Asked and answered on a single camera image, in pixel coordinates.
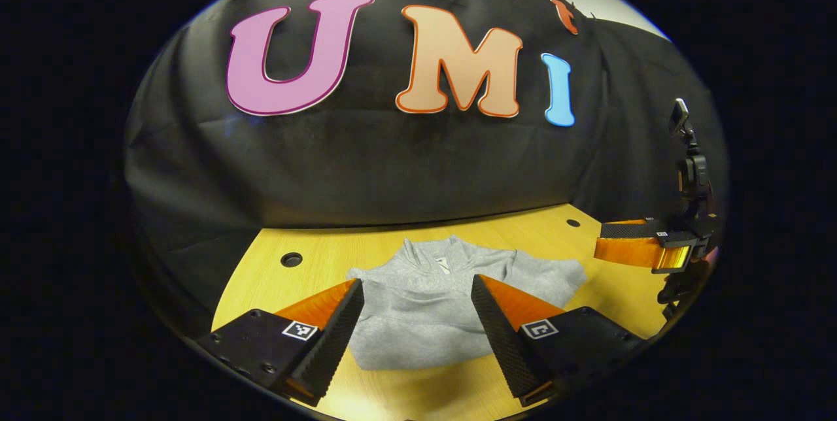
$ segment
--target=letter m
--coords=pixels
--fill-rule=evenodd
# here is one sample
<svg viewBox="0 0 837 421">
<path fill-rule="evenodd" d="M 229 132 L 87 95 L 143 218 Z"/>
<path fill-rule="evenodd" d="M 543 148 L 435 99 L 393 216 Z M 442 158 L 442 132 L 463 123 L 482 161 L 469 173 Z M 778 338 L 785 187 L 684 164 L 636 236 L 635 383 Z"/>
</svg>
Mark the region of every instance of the letter m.
<svg viewBox="0 0 837 421">
<path fill-rule="evenodd" d="M 515 99 L 517 52 L 523 42 L 517 35 L 492 28 L 474 50 L 456 16 L 437 7 L 411 5 L 401 13 L 413 22 L 415 45 L 410 85 L 395 97 L 404 112 L 430 114 L 448 105 L 439 89 L 441 70 L 460 110 L 467 110 L 485 81 L 479 111 L 493 117 L 514 117 L 520 111 Z"/>
</svg>

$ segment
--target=pink letter u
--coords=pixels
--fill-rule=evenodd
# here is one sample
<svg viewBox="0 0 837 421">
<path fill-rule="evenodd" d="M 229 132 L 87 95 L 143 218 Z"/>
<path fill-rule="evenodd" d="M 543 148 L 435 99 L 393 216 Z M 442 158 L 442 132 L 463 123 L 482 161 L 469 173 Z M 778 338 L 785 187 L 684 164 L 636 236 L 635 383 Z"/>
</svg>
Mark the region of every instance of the pink letter u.
<svg viewBox="0 0 837 421">
<path fill-rule="evenodd" d="M 343 78 L 355 16 L 374 0 L 314 0 L 308 9 L 320 13 L 308 66 L 287 81 L 264 72 L 273 28 L 290 13 L 277 7 L 244 19 L 233 27 L 227 68 L 227 94 L 248 114 L 280 115 L 307 109 L 325 99 Z"/>
</svg>

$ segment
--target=wooden table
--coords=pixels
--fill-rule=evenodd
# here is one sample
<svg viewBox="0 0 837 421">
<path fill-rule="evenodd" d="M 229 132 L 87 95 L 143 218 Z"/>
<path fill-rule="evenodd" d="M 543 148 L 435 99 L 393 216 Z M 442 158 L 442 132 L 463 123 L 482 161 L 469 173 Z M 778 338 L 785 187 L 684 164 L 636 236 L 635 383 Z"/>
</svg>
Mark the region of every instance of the wooden table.
<svg viewBox="0 0 837 421">
<path fill-rule="evenodd" d="M 568 220 L 580 225 L 571 226 Z M 578 260 L 588 281 L 564 310 L 588 305 L 639 337 L 651 337 L 666 322 L 661 313 L 664 305 L 657 304 L 664 276 L 596 260 L 592 255 L 599 230 L 599 222 L 570 205 L 413 227 L 266 228 L 227 283 L 215 311 L 213 331 L 250 309 L 278 311 L 340 284 L 350 268 L 380 266 L 406 237 L 421 242 L 455 234 L 485 248 L 521 249 L 545 260 Z M 287 252 L 299 252 L 302 264 L 284 267 L 280 259 Z M 315 409 L 347 421 L 488 420 L 524 410 L 511 397 L 493 355 L 432 369 L 364 371 L 350 350 Z"/>
</svg>

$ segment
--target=gray sweatshirt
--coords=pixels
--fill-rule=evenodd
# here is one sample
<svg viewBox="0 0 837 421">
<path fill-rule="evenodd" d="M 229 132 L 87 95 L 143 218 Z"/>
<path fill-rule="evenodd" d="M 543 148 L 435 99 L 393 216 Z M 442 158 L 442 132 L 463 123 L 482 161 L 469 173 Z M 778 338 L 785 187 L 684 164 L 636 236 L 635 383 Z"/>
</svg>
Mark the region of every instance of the gray sweatshirt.
<svg viewBox="0 0 837 421">
<path fill-rule="evenodd" d="M 349 341 L 365 370 L 439 367 L 491 353 L 470 301 L 474 274 L 496 278 L 556 306 L 587 280 L 577 260 L 538 260 L 458 237 L 404 246 L 374 269 L 349 269 L 364 281 L 364 310 Z"/>
</svg>

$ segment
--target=letter u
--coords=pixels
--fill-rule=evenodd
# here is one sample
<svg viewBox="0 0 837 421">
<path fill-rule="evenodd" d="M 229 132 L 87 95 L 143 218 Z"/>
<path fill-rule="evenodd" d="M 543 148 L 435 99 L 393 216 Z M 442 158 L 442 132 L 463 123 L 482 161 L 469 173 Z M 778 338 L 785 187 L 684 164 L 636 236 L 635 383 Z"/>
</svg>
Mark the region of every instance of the letter u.
<svg viewBox="0 0 837 421">
<path fill-rule="evenodd" d="M 316 105 L 335 90 L 349 55 L 355 16 L 374 0 L 314 0 L 319 12 L 311 58 L 301 75 L 278 81 L 264 72 L 273 28 L 290 13 L 277 7 L 244 19 L 233 27 L 233 48 L 227 67 L 227 94 L 242 111 L 253 115 L 292 114 Z"/>
</svg>

